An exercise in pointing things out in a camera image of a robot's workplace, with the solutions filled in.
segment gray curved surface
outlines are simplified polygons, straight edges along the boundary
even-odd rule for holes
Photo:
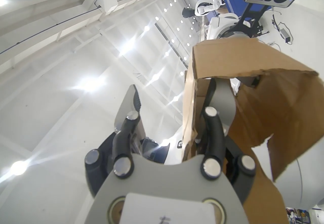
[[[181,164],[165,166],[133,154],[135,168],[131,177],[120,180],[113,173],[109,174],[96,195],[85,224],[106,224],[109,205],[130,192],[191,201],[214,198],[225,208],[227,224],[248,224],[244,209],[226,176],[222,173],[217,180],[209,181],[201,175],[203,157],[198,155]]]

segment sticker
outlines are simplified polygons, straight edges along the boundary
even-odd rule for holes
[[[178,148],[178,149],[182,148],[182,141],[179,141],[179,142],[178,142],[177,148]]]
[[[129,193],[119,224],[216,224],[208,203]]]

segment brown cardboard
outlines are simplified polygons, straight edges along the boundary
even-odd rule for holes
[[[274,180],[324,135],[324,87],[317,72],[249,38],[206,40],[193,48],[183,96],[183,161],[195,154],[196,119],[207,77],[261,75],[253,89],[242,85],[228,135],[256,161],[256,178],[244,209],[250,223],[287,223],[282,197],[263,173],[251,147],[268,141]]]

